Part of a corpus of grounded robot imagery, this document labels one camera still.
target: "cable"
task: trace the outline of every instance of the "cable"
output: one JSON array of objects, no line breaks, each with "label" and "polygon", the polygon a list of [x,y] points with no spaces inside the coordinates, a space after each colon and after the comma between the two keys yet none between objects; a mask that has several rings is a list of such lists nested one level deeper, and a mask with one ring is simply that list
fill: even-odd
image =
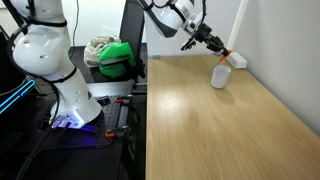
[{"label": "cable", "polygon": [[207,15],[207,6],[206,6],[206,0],[202,0],[202,19],[200,25],[203,23],[206,15]]},{"label": "cable", "polygon": [[54,113],[53,118],[51,119],[51,122],[49,124],[49,126],[47,127],[46,131],[44,132],[44,134],[42,135],[41,139],[37,142],[36,146],[33,148],[32,152],[30,153],[30,155],[27,157],[27,159],[25,160],[25,162],[23,163],[23,165],[21,166],[19,173],[16,177],[16,180],[20,180],[23,175],[25,174],[25,172],[27,171],[28,167],[30,166],[32,160],[36,157],[36,155],[39,154],[39,152],[42,150],[41,146],[43,144],[43,142],[47,139],[49,133],[51,132],[51,127],[54,124],[56,118],[57,118],[57,114],[58,114],[58,110],[59,110],[59,105],[60,105],[60,96],[59,93],[56,93],[56,97],[57,97],[57,106],[56,106],[56,110]]},{"label": "cable", "polygon": [[27,81],[27,79],[25,78],[19,86],[11,89],[10,91],[7,91],[7,92],[5,92],[5,93],[0,94],[0,96],[4,96],[4,95],[7,95],[7,94],[12,93],[13,91],[15,91],[15,90],[17,90],[18,88],[20,88],[26,81]]},{"label": "cable", "polygon": [[168,3],[170,3],[170,2],[172,2],[173,0],[168,0],[164,5],[162,5],[162,6],[159,6],[159,5],[157,5],[153,0],[151,1],[153,4],[154,4],[154,6],[155,7],[157,7],[157,8],[159,8],[159,9],[162,9],[162,8],[165,8],[165,7],[167,7],[168,5]]},{"label": "cable", "polygon": [[75,36],[76,36],[76,31],[77,31],[78,23],[79,23],[79,11],[80,11],[80,8],[79,8],[79,0],[77,0],[77,19],[76,19],[76,26],[74,27],[74,30],[73,30],[73,35],[72,35],[72,44],[73,44],[73,47],[72,47],[72,53],[71,53],[69,59],[72,59],[72,57],[73,57],[73,55],[74,55]]}]

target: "orange gripper tip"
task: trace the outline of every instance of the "orange gripper tip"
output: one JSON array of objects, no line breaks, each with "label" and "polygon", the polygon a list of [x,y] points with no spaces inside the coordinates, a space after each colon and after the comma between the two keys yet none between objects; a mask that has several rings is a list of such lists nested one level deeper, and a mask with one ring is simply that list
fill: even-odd
[{"label": "orange gripper tip", "polygon": [[227,56],[222,56],[222,57],[220,58],[220,61],[225,60],[231,53],[232,53],[232,50],[229,50],[229,51],[228,51],[228,55],[227,55]]}]

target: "wooden table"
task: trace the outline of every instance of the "wooden table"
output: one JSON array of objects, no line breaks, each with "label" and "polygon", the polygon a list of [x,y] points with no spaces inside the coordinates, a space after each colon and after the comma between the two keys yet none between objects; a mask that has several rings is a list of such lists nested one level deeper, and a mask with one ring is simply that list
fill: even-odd
[{"label": "wooden table", "polygon": [[148,61],[146,179],[319,180],[319,137],[247,70],[213,88],[217,61]]}]

